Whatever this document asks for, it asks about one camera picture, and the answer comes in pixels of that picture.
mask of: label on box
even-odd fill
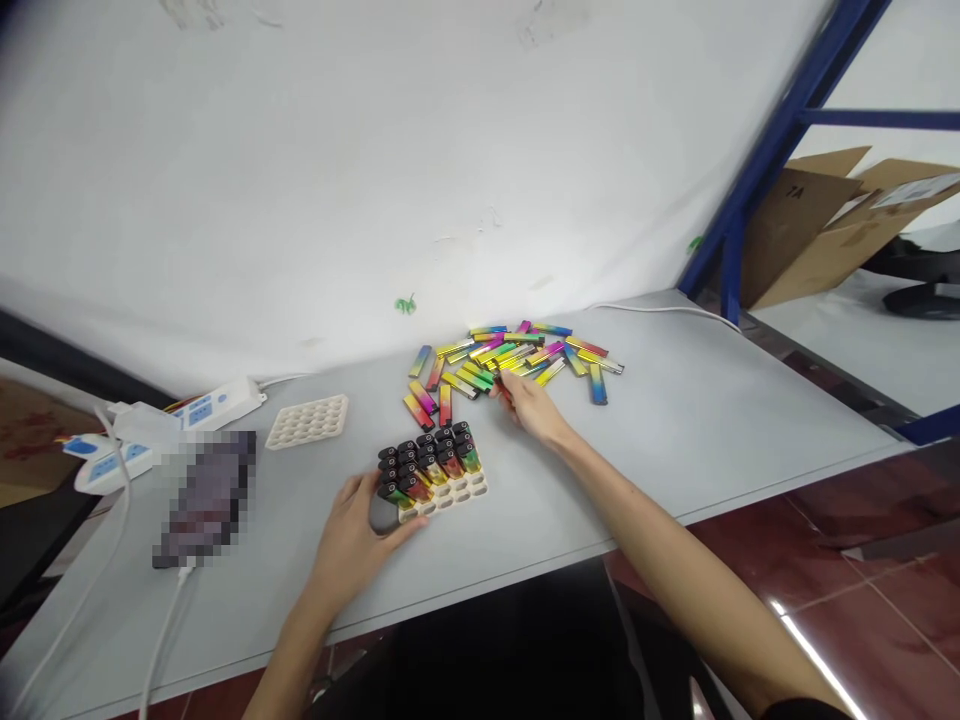
[[[934,195],[939,195],[960,182],[960,173],[951,173],[950,175],[939,175],[935,178],[926,180],[916,180],[911,183],[904,183],[900,187],[894,188],[884,197],[880,198],[873,205],[871,210],[890,205],[900,205],[905,202],[915,202],[916,200],[926,200]]]

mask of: cardboard box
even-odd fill
[[[102,432],[96,418],[49,395],[0,379],[0,507],[56,490],[83,462],[58,435]]]
[[[960,168],[910,160],[848,178],[868,150],[787,163],[745,231],[742,307],[835,288],[924,210],[960,192]]]

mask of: white silicone tray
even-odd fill
[[[303,405],[283,408],[277,413],[270,435],[268,450],[283,450],[294,445],[325,440],[343,432],[347,418],[346,395],[334,395]]]

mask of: gray table surface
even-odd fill
[[[884,295],[919,284],[857,270],[829,292],[749,314],[869,395],[924,417],[960,403],[960,323],[884,308]]]
[[[625,302],[689,304],[673,290]],[[716,321],[611,309],[547,321],[572,327],[626,366],[621,376],[605,374],[606,407],[591,404],[586,379],[569,371],[548,390],[580,433],[684,523],[909,448]],[[234,424],[260,433],[254,499],[235,543],[185,588],[155,700],[266,664],[344,479],[372,467],[381,447],[419,434],[401,402],[417,350],[269,388],[264,406]],[[339,393],[350,398],[341,436],[263,449],[280,408]],[[615,547],[573,477],[494,402],[454,393],[454,417],[472,427],[490,492],[435,517],[338,618],[329,641]],[[176,583],[174,571],[150,566],[175,492],[158,472],[134,481],[122,547],[26,717],[108,718],[135,708]],[[118,515],[115,508],[0,664],[0,702],[11,702],[52,642],[109,548]]]

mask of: blue metal frame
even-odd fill
[[[960,112],[950,110],[801,110],[797,120],[806,125],[960,130]]]
[[[678,289],[687,297],[703,289],[722,248],[721,313],[739,322],[744,228],[811,125],[960,131],[960,112],[955,111],[823,108],[889,4],[837,0],[680,279]],[[907,423],[897,432],[917,445],[958,435],[960,405]]]
[[[889,4],[838,0],[681,278],[678,289],[684,295],[695,297],[703,289],[734,215],[741,213],[749,221],[800,144],[808,127],[798,121],[800,112],[823,106]]]
[[[929,445],[960,435],[960,405],[908,422],[894,430],[914,445]]]

